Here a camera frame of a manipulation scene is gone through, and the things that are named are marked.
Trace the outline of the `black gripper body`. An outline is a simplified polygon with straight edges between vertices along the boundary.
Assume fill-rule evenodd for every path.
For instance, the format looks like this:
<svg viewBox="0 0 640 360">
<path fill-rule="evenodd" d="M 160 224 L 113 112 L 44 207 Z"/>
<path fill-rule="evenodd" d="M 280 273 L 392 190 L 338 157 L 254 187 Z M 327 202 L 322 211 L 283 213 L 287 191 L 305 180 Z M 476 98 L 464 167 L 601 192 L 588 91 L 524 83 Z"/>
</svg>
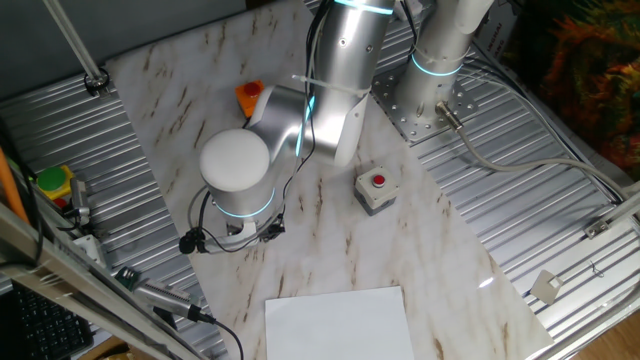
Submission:
<svg viewBox="0 0 640 360">
<path fill-rule="evenodd" d="M 261 241 L 271 241 L 285 232 L 284 215 L 278 214 L 269 226 L 260 234 Z"/>
</svg>

